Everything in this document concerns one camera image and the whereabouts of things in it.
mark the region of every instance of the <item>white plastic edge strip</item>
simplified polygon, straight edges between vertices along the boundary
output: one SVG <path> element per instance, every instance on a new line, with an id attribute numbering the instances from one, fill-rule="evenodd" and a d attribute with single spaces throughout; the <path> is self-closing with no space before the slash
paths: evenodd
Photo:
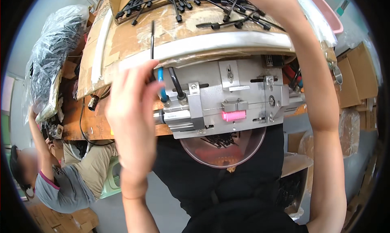
<path id="1" fill-rule="evenodd" d="M 154 58 L 156 60 L 169 60 L 178 56 L 210 50 L 235 49 L 242 47 L 293 49 L 290 37 L 284 33 L 265 33 L 257 31 L 211 33 L 157 46 L 154 48 Z M 119 70 L 137 66 L 149 59 L 150 49 L 120 61 Z"/>
<path id="2" fill-rule="evenodd" d="M 95 57 L 94 57 L 94 62 L 92 64 L 92 71 L 91 71 L 91 81 L 94 84 L 97 83 L 101 78 L 101 63 L 103 59 L 103 51 L 104 51 L 104 46 L 106 44 L 108 30 L 110 29 L 111 22 L 112 22 L 112 11 L 111 9 L 109 9 L 107 11 L 106 16 L 104 17 L 99 32 L 99 37 L 97 38 L 98 42 L 96 43 Z"/>

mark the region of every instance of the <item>finger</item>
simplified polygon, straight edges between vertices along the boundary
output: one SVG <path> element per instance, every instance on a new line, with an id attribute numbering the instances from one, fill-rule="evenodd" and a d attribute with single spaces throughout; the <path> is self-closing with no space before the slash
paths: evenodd
<path id="1" fill-rule="evenodd" d="M 154 127 L 153 104 L 156 101 L 158 91 L 165 86 L 164 82 L 154 81 L 147 85 L 142 97 L 142 109 L 148 127 Z"/>
<path id="2" fill-rule="evenodd" d="M 140 100 L 142 90 L 145 87 L 145 79 L 158 63 L 159 60 L 148 60 L 142 65 L 131 68 L 124 88 L 125 93 L 131 94 L 131 97 L 136 100 Z"/>

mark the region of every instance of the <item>pink object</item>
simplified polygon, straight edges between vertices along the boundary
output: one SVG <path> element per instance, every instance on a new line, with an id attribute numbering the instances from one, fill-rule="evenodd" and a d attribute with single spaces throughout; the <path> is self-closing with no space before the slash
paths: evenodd
<path id="1" fill-rule="evenodd" d="M 223 112 L 222 111 L 222 118 L 226 121 L 233 121 L 237 119 L 246 119 L 246 111 L 233 111 L 233 112 Z"/>
<path id="2" fill-rule="evenodd" d="M 332 8 L 324 0 L 312 0 L 312 1 L 321 11 L 325 19 L 328 21 L 330 27 L 333 30 L 333 33 L 335 35 L 342 33 L 344 31 L 344 27 L 342 26 L 341 21 L 334 13 Z"/>

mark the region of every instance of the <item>metal machine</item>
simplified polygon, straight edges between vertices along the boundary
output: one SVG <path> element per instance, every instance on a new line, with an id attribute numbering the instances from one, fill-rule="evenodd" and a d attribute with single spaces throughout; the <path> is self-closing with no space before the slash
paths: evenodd
<path id="1" fill-rule="evenodd" d="M 179 87 L 163 70 L 169 98 L 154 120 L 167 124 L 176 139 L 280 124 L 305 102 L 304 94 L 283 84 L 281 68 L 264 68 L 260 56 L 207 62 L 174 73 Z M 178 99 L 177 88 L 185 99 Z"/>

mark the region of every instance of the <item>cardboard box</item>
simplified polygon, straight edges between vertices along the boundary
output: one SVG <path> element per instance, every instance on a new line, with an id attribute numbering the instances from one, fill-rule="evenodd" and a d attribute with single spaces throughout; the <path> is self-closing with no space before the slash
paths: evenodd
<path id="1" fill-rule="evenodd" d="M 59 213 L 43 203 L 27 208 L 44 233 L 89 233 L 99 225 L 99 219 L 90 208 L 72 214 Z"/>
<path id="2" fill-rule="evenodd" d="M 373 107 L 372 111 L 366 111 L 366 130 L 376 130 L 376 106 Z"/>
<path id="3" fill-rule="evenodd" d="M 297 213 L 299 210 L 299 207 L 302 204 L 303 197 L 305 196 L 307 183 L 308 183 L 308 176 L 309 176 L 309 169 L 313 166 L 313 160 L 310 159 L 308 156 L 305 155 L 299 155 L 299 154 L 285 154 L 284 161 L 283 161 L 283 168 L 282 168 L 282 177 L 289 176 L 294 173 L 299 173 L 300 175 L 300 183 L 299 185 L 299 193 L 298 196 L 294 199 L 291 206 L 287 207 L 285 209 L 285 212 L 287 214 Z"/>
<path id="4" fill-rule="evenodd" d="M 288 135 L 287 151 L 290 153 L 298 153 L 299 144 L 305 132 L 291 133 Z"/>
<path id="5" fill-rule="evenodd" d="M 343 77 L 340 91 L 340 108 L 360 105 L 358 87 L 348 58 L 339 62 L 338 67 Z"/>
<path id="6" fill-rule="evenodd" d="M 366 130 L 367 127 L 366 111 L 359 112 L 359 116 L 360 116 L 360 129 Z"/>
<path id="7" fill-rule="evenodd" d="M 356 106 L 356 111 L 362 112 L 362 111 L 367 111 L 367 99 L 361 100 L 361 104 Z"/>
<path id="8" fill-rule="evenodd" d="M 338 66 L 343 75 L 340 108 L 360 105 L 360 100 L 378 95 L 378 81 L 373 61 L 363 43 L 347 53 Z"/>
<path id="9" fill-rule="evenodd" d="M 77 66 L 76 63 L 73 63 L 71 61 L 66 60 L 61 68 L 62 77 L 69 79 L 69 80 L 73 79 L 76 76 L 76 74 L 75 74 L 76 66 Z"/>

